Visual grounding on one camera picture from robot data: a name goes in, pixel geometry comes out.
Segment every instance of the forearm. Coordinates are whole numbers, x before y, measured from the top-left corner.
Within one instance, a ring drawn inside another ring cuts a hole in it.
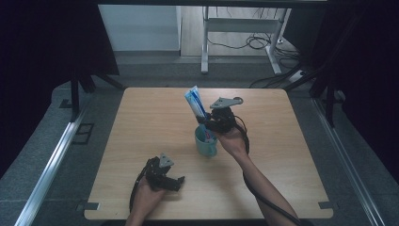
[[[238,153],[233,157],[240,165],[247,181],[255,191],[265,199],[286,211],[288,214],[292,215],[294,218],[297,218],[297,215],[290,203],[285,200],[273,184],[258,170],[246,153]],[[294,225],[289,219],[268,205],[260,202],[258,199],[257,202],[269,225]]]
[[[125,226],[141,226],[144,218],[140,215],[130,214],[126,220]]]

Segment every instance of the black cable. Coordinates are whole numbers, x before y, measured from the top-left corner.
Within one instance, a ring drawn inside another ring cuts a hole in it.
[[[227,10],[227,13],[229,13],[230,17],[232,17],[230,12],[229,12],[229,7],[226,7],[226,10]]]
[[[255,14],[259,11],[259,9],[260,9],[260,8],[257,8],[257,9],[255,10],[255,12],[252,14],[252,18],[255,17]]]
[[[265,38],[263,38],[263,37],[255,36],[255,33],[253,33],[252,35],[250,35],[250,36],[247,38],[247,40],[246,40],[247,44],[242,45],[242,46],[238,46],[238,47],[236,47],[236,46],[229,46],[229,45],[222,44],[222,43],[215,43],[215,42],[212,42],[212,41],[209,40],[209,39],[208,39],[208,41],[209,41],[211,44],[213,44],[213,45],[220,45],[220,46],[224,46],[224,47],[231,48],[231,49],[242,49],[242,48],[245,48],[245,47],[249,46],[250,48],[255,49],[255,50],[262,50],[262,49],[264,49],[264,47],[265,47],[266,45],[268,45],[268,44],[270,43],[269,40],[267,40],[267,39],[265,39]],[[261,44],[261,46],[260,46],[260,47],[256,47],[256,46],[252,45],[252,42],[253,42],[253,41],[257,41],[258,43]]]
[[[261,15],[259,16],[259,19],[262,19],[263,12],[264,12],[264,8],[262,8],[262,12],[261,12]]]
[[[280,65],[281,67],[286,68],[286,69],[292,69],[293,67],[289,67],[289,66],[287,66],[287,65],[284,65],[284,63],[282,63],[282,60],[296,60],[296,61],[298,61],[298,59],[290,58],[290,57],[288,57],[288,58],[279,58],[279,65]]]
[[[277,14],[277,11],[279,10],[279,8],[276,8],[276,11],[275,11],[275,16],[273,17],[273,19],[276,19],[276,14]]]
[[[266,12],[266,19],[269,17],[269,11],[270,11],[270,8],[267,9],[267,12]]]
[[[137,189],[138,189],[138,184],[140,183],[141,178],[143,178],[143,177],[145,176],[145,173],[146,173],[147,168],[148,168],[148,166],[149,166],[149,163],[150,163],[151,161],[152,161],[151,159],[149,159],[149,160],[147,161],[146,166],[145,166],[145,167],[143,168],[143,170],[138,174],[137,179],[135,180],[135,185],[133,186],[132,193],[130,194],[130,200],[129,200],[129,211],[130,211],[130,212],[132,212],[133,203],[135,202],[135,196],[136,196],[136,192],[137,192]]]
[[[239,119],[241,121],[241,123],[243,123],[244,129],[243,127],[241,127],[239,124],[235,124],[234,127],[238,129],[238,131],[241,132],[241,136],[243,137],[244,143],[246,144],[246,152],[249,153],[249,138],[247,136],[247,127],[246,124],[244,123],[244,121],[238,117],[238,116],[234,116],[235,118]]]
[[[269,41],[271,42],[272,36],[269,35],[269,34],[267,34],[267,33],[264,33],[264,34],[267,36],[267,38],[268,38]],[[276,51],[277,51],[278,53],[285,54],[285,55],[287,55],[287,53],[293,53],[293,54],[298,54],[298,55],[300,54],[298,50],[284,50],[284,49],[280,49],[280,48],[277,47],[277,46],[276,46]]]
[[[282,57],[290,57],[290,58],[295,58],[298,59],[299,58],[299,52],[297,51],[291,51],[291,50],[284,50],[284,49],[280,49],[279,47],[276,46],[276,53],[279,56]]]
[[[264,204],[268,205],[269,207],[271,207],[272,209],[274,209],[275,211],[277,211],[279,214],[285,216],[286,218],[288,218],[289,220],[291,220],[295,225],[300,226],[301,222],[298,218],[290,215],[287,211],[281,209],[280,207],[278,207],[277,205],[275,205],[274,203],[272,203],[271,201],[265,199],[261,194],[259,194],[249,183],[249,181],[247,180],[246,175],[244,175],[243,173],[243,177],[244,177],[244,183],[246,183],[246,186],[248,188],[248,190],[255,196],[256,199],[258,199],[259,201],[263,202]]]
[[[267,77],[267,78],[258,79],[256,81],[252,82],[249,85],[249,88],[251,89],[252,86],[257,84],[257,83],[260,83],[260,82],[263,82],[263,81],[266,81],[266,80],[272,80],[272,81],[268,82],[265,86],[263,86],[263,89],[270,88],[270,86],[275,85],[277,83],[281,83],[282,81],[287,79],[289,76],[291,76],[294,73],[296,73],[301,67],[302,67],[302,64],[300,62],[298,62],[296,64],[296,66],[293,67],[289,72],[284,73],[284,74],[280,74],[280,75],[277,75],[277,76],[273,76],[273,77]]]

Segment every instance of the floor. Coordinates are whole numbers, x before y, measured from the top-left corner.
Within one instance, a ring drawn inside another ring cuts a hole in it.
[[[269,17],[274,16],[269,10]],[[201,8],[186,8],[182,15],[201,15]],[[219,8],[219,16],[230,16],[235,13],[240,16],[252,17],[258,13],[236,11],[236,8]],[[201,20],[183,22],[200,25]],[[213,34],[210,40],[239,46],[248,34],[239,34],[240,40],[231,34]],[[181,56],[135,56],[126,53],[116,53],[120,67],[120,76],[113,76],[128,87],[226,87],[248,88],[252,82],[274,76],[263,50],[244,48],[233,50],[221,46],[210,45],[210,72],[200,73],[201,37],[188,34],[182,36],[182,43],[193,41],[189,47],[182,46]],[[107,137],[112,128],[113,119],[118,111],[122,91],[113,88],[104,81],[93,77],[97,89],[92,94],[80,92],[82,104],[88,100],[86,115],[82,123],[93,124],[94,129],[86,145],[73,144],[65,153],[58,172],[45,190],[44,201],[39,205],[38,213],[33,216],[33,225],[123,225],[122,221],[88,221],[83,215],[83,205],[88,199],[97,168],[101,162]],[[320,119],[318,108],[307,92],[311,82],[290,91],[289,97],[297,116],[299,125],[308,143],[311,155],[319,171],[322,182],[334,209],[331,219],[308,219],[313,225],[383,225],[371,223],[366,214],[362,197],[335,149],[334,142],[329,137],[329,131]],[[69,84],[61,85],[53,93],[53,103],[49,107],[36,132],[25,145],[18,159],[13,163],[8,173],[0,181],[0,225],[14,225],[32,193],[43,169],[45,169],[62,133],[67,127],[71,110],[60,108],[63,100],[70,99]],[[323,105],[323,98],[317,100]],[[366,187],[385,225],[399,225],[399,186],[376,158],[374,152],[351,126],[341,110],[340,104],[335,105],[334,131],[338,134],[345,152],[355,166],[361,183]],[[196,221],[196,222],[147,222],[146,225],[262,225],[261,221]]]

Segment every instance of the metal bracket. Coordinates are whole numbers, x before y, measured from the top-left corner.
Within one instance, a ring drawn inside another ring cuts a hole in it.
[[[84,210],[99,210],[100,204],[97,202],[80,202],[76,206],[76,211],[84,211]]]
[[[159,159],[159,168],[171,167],[174,165],[174,162],[167,157],[166,154],[161,153],[161,157]]]
[[[336,202],[319,202],[320,209],[334,209],[337,210],[340,206]]]
[[[212,109],[221,109],[221,108],[226,108],[232,105],[240,105],[244,102],[244,100],[241,97],[234,97],[233,99],[227,99],[227,98],[221,98],[217,101],[215,101],[212,105]]]

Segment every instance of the black curtain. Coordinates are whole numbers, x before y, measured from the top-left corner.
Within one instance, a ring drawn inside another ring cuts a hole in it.
[[[51,103],[55,87],[76,73],[119,74],[94,4],[0,3],[1,176]]]
[[[394,1],[373,1],[340,55],[343,110],[399,182],[399,20]]]

